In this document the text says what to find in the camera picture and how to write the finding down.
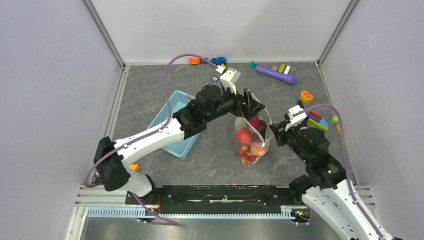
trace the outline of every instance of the plastic bag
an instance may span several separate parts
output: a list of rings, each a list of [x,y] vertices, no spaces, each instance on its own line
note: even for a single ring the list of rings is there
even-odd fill
[[[267,109],[262,110],[251,120],[244,117],[236,118],[235,152],[242,164],[254,165],[267,153],[274,136],[270,129],[271,124],[271,116]]]

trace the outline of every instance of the blue plastic basket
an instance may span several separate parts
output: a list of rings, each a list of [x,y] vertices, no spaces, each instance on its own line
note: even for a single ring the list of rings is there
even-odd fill
[[[188,95],[185,92],[178,91],[178,90],[174,91],[171,97],[169,98],[169,102],[171,103],[172,113],[175,113],[178,110],[184,108],[185,106],[187,106],[190,100],[193,100],[193,99],[194,99],[193,96]],[[163,121],[166,121],[167,118],[168,118],[168,106],[165,103],[165,105],[162,107],[162,109],[159,111],[159,113],[153,119],[153,121],[150,123],[147,129],[152,128],[156,125],[159,125]],[[176,156],[177,158],[184,160],[187,154],[189,153],[190,149],[193,147],[193,144],[195,143],[196,139],[198,139],[198,136],[199,134],[192,136],[190,138],[187,138],[184,141],[168,144],[162,147],[162,149]]]

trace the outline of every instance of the purple toy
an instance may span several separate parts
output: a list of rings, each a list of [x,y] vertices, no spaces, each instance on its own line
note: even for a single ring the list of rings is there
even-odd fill
[[[269,68],[263,67],[263,66],[257,66],[256,71],[258,71],[261,74],[265,74],[267,76],[276,78],[278,80],[281,80],[283,82],[286,82],[290,85],[296,85],[298,84],[298,77],[293,75],[287,75],[278,71],[271,70]]]

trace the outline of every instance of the blue toy car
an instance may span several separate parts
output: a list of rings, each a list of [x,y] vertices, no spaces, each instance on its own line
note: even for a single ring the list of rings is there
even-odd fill
[[[210,60],[213,64],[219,66],[219,65],[227,65],[227,59],[223,56],[220,57],[214,57]]]

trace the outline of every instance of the red toy block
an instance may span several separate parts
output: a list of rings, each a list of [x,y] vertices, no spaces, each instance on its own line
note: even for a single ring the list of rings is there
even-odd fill
[[[319,121],[321,121],[321,119],[322,119],[322,117],[321,117],[320,115],[316,114],[316,113],[315,113],[315,112],[313,112],[313,111],[310,111],[310,112],[309,112],[309,114],[310,114],[312,117],[314,117],[314,118],[318,119]]]

